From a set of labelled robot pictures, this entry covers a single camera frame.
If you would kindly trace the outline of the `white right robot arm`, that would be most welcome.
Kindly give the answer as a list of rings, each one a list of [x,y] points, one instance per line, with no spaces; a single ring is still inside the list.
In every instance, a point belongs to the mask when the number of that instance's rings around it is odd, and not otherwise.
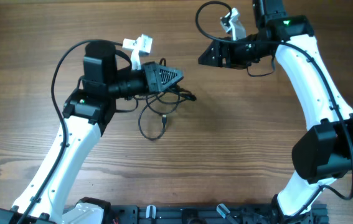
[[[220,20],[225,38],[212,37],[198,63],[248,69],[264,57],[281,65],[301,104],[306,134],[292,150],[294,173],[273,198],[271,223],[315,221],[313,202],[346,174],[353,198],[353,109],[336,88],[319,53],[314,29],[304,15],[290,16],[282,1],[253,1],[258,32],[247,35],[239,12]]]

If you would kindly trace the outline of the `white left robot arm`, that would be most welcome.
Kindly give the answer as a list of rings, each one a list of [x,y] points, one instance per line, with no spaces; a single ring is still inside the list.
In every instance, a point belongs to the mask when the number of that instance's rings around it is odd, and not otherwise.
[[[118,111],[119,98],[149,98],[173,91],[181,70],[165,62],[140,63],[141,48],[129,40],[84,40],[84,74],[56,108],[60,127],[34,178],[8,210],[0,208],[0,223],[115,223],[111,204],[85,197],[71,210],[65,203],[86,157]]]

